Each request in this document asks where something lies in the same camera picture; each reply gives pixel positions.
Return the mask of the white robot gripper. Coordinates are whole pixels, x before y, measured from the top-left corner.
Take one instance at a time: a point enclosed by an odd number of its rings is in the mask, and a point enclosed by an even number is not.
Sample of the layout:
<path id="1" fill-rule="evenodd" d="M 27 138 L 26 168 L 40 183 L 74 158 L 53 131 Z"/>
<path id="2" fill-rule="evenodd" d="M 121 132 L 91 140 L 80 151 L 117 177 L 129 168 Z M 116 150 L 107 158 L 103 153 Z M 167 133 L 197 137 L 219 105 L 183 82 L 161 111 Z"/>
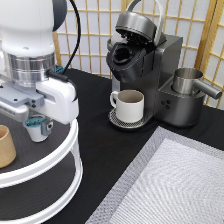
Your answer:
<path id="1" fill-rule="evenodd" d="M 77 89 L 65 76 L 61 79 L 36 74 L 19 79 L 1 76 L 0 113 L 24 122 L 30 110 L 51 118 L 41 121 L 41 134 L 48 136 L 53 128 L 53 120 L 68 124 L 77 118 Z"/>

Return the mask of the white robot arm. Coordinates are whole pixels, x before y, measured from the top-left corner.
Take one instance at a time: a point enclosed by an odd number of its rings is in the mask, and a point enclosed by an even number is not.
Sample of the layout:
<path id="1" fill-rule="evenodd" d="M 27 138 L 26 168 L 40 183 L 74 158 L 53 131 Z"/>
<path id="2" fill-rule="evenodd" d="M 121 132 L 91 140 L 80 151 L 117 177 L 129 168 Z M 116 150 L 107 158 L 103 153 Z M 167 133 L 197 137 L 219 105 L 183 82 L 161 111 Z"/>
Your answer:
<path id="1" fill-rule="evenodd" d="M 53 32 L 66 14 L 66 0 L 0 0 L 0 113 L 34 142 L 79 113 L 75 84 L 56 72 Z"/>

